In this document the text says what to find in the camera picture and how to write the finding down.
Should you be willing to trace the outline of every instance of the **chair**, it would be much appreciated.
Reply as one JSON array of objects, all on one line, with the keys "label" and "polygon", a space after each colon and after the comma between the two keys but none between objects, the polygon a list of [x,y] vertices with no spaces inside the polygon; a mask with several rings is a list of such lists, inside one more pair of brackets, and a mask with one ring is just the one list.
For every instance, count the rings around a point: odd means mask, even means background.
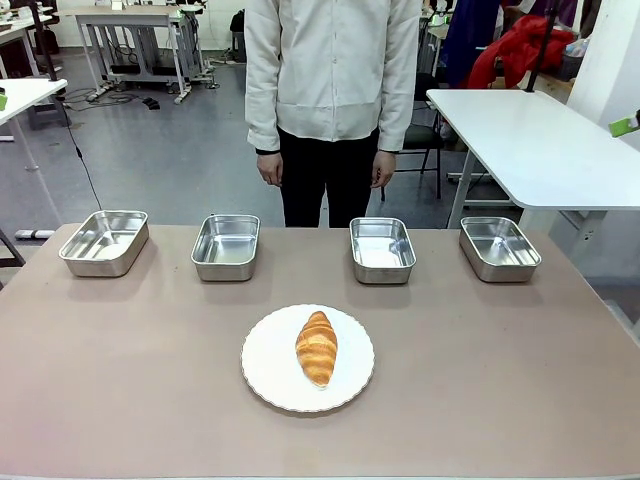
[{"label": "chair", "polygon": [[[414,93],[414,101],[426,102],[427,90],[439,88],[438,82],[428,73],[419,73],[416,76],[416,90]],[[396,170],[396,173],[405,172],[420,172],[423,175],[424,172],[436,172],[436,198],[438,200],[442,198],[442,171],[440,165],[440,152],[444,147],[444,141],[440,137],[438,127],[439,113],[436,112],[433,125],[431,127],[426,125],[414,125],[411,124],[407,129],[407,133],[404,138],[404,145],[402,151],[398,155],[410,155],[424,151],[424,160],[421,168],[409,168]],[[436,166],[435,168],[426,168],[427,161],[429,160],[429,153],[431,150],[436,150]],[[386,192],[384,187],[381,189],[382,201],[386,201]]]}]

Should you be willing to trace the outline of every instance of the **red cloth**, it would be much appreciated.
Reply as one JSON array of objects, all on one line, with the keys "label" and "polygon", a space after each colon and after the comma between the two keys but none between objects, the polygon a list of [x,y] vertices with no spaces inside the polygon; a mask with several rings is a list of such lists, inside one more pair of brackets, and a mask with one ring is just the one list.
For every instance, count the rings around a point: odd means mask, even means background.
[{"label": "red cloth", "polygon": [[[489,45],[476,60],[471,70],[467,88],[487,88],[495,81],[496,58],[502,58],[504,80],[507,88],[515,87],[527,70],[533,70],[547,28],[547,19],[526,15],[518,20],[500,40]],[[571,32],[553,30],[544,56],[542,69],[559,67],[564,48],[573,42]]]}]

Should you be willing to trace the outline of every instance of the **croissant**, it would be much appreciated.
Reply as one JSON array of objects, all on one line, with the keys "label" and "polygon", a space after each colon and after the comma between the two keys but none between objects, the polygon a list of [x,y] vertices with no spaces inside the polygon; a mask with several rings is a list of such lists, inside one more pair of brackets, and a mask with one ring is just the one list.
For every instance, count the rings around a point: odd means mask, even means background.
[{"label": "croissant", "polygon": [[298,335],[296,354],[304,374],[318,387],[329,385],[338,353],[338,339],[327,316],[311,315]]}]

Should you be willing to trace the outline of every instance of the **desk leg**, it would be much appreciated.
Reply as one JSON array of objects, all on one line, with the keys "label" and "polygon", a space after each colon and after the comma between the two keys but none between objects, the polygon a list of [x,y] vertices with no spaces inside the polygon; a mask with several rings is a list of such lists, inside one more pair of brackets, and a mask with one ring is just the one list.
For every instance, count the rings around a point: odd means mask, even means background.
[{"label": "desk leg", "polygon": [[462,176],[458,183],[458,191],[456,192],[456,198],[453,201],[453,207],[451,208],[451,215],[449,216],[449,224],[447,225],[447,228],[460,228],[462,208],[464,207],[465,200],[467,199],[469,183],[471,183],[471,174],[473,173],[473,166],[475,164],[476,156],[471,152],[471,150],[469,150],[469,153],[467,153],[467,159],[464,162],[464,168],[462,169]]},{"label": "desk leg", "polygon": [[180,95],[173,101],[176,105],[182,103],[182,100],[191,91],[191,86],[187,87],[184,81],[184,72],[180,69],[180,46],[178,45],[177,29],[175,25],[171,23],[171,19],[167,20],[167,27],[169,28],[169,38],[171,38],[171,50],[173,51],[173,62],[176,66],[176,76],[178,77],[178,85],[180,86]]},{"label": "desk leg", "polygon": [[31,49],[31,41],[29,40],[29,32],[25,28],[22,30],[22,43],[24,44],[24,49],[27,52],[27,58],[29,59],[29,65],[31,66],[31,73],[34,77],[40,76],[40,70],[38,70],[38,64],[36,63],[36,59],[33,56],[33,50]]},{"label": "desk leg", "polygon": [[31,150],[29,149],[29,145],[27,144],[27,139],[24,137],[24,133],[22,133],[22,129],[20,128],[20,123],[18,122],[17,118],[14,117],[11,120],[9,120],[9,128],[11,129],[11,134],[13,135],[13,138],[15,139],[16,143],[19,144],[22,150],[24,151],[24,154],[27,160],[27,165],[26,165],[27,171],[33,173],[38,178],[38,182],[42,187],[42,191],[45,194],[47,203],[57,222],[56,227],[62,225],[60,212],[56,208],[55,203],[53,203],[53,199],[51,198],[51,193],[47,188],[47,184],[44,181],[44,177],[42,176],[42,172],[40,171],[40,168],[36,164],[36,161],[33,159],[33,155],[31,154]]},{"label": "desk leg", "polygon": [[436,73],[438,72],[438,62],[440,61],[440,48],[442,47],[442,40],[436,37],[436,58],[433,62],[433,70],[431,75],[433,78],[436,78]]},{"label": "desk leg", "polygon": [[584,221],[582,221],[576,242],[571,247],[571,252],[569,253],[569,258],[571,258],[574,264],[587,252],[589,242],[591,242],[591,239],[600,228],[600,225],[602,225],[602,221],[606,216],[606,211],[589,212]]},{"label": "desk leg", "polygon": [[[76,17],[76,22],[78,24],[78,33],[80,34],[80,42],[82,42],[82,48],[84,50],[84,56],[87,57],[87,63],[89,64],[89,71],[91,72],[91,78],[93,78],[93,83],[96,84],[96,95],[102,95],[104,93],[104,89],[100,87],[98,83],[98,77],[96,77],[96,72],[93,70],[93,63],[91,62],[91,54],[89,53],[89,47],[87,47],[87,40],[84,38],[84,32],[82,31],[82,23],[80,23],[80,19]],[[99,49],[100,45],[94,45],[94,49]]]}]

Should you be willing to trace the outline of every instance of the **concrete floor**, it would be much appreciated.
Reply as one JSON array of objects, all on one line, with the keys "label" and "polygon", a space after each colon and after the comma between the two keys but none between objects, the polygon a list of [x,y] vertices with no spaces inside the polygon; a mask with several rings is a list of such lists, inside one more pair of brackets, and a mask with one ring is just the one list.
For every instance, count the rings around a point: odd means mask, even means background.
[{"label": "concrete floor", "polygon": [[[69,81],[69,93],[92,85],[82,54],[73,51],[57,61],[64,67],[60,75]],[[221,85],[218,90],[196,86],[182,105],[174,105],[173,96],[162,86],[134,91],[157,99],[161,109],[156,111],[149,111],[140,100],[68,111],[104,208],[144,210],[156,224],[196,225],[211,212],[234,212],[257,215],[265,226],[283,225],[279,191],[264,184],[253,148],[246,142],[245,67],[221,66],[216,80]],[[428,112],[415,113],[415,121],[428,121]],[[23,125],[63,221],[79,222],[97,210],[69,132],[56,124],[39,131]],[[19,228],[55,228],[33,175],[23,169],[20,149],[2,144],[0,156],[5,159],[0,227],[8,235]],[[444,171],[459,171],[464,157],[444,152]],[[431,160],[435,162],[435,152]],[[419,166],[421,161],[422,155],[402,156],[399,168]],[[422,178],[418,173],[398,174],[387,189],[385,204],[374,192],[369,214],[398,217],[414,228],[443,228],[455,186],[443,182],[443,187],[443,199],[436,200],[434,173]],[[502,194],[495,185],[479,185],[473,193]]]}]

